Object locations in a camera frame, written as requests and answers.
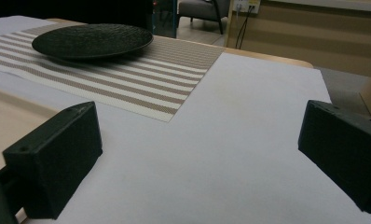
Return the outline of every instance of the screw hole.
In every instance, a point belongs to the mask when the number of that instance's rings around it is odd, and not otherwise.
[[[21,152],[25,152],[25,151],[27,151],[27,150],[29,150],[28,147],[21,147],[21,148],[20,148],[20,151],[21,151]]]

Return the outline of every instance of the striped placemat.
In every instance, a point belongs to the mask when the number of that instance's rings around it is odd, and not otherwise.
[[[0,35],[0,71],[154,119],[169,121],[224,48],[154,36],[146,48],[75,63],[32,48],[38,35],[74,22]]]

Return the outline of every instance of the black plate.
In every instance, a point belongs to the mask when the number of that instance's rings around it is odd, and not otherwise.
[[[117,56],[143,48],[153,35],[139,27],[123,24],[88,24],[60,28],[44,33],[32,47],[48,56],[83,60]]]

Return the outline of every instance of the electrical outlet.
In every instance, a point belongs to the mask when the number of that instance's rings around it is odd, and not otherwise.
[[[249,7],[254,7],[251,13],[258,13],[261,0],[234,0],[232,10],[236,12],[248,12]]]

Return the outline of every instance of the gray armchair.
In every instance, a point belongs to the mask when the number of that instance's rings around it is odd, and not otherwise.
[[[177,14],[177,26],[181,17],[201,19],[205,21],[217,21],[221,35],[223,24],[221,19],[228,16],[230,0],[181,0]]]

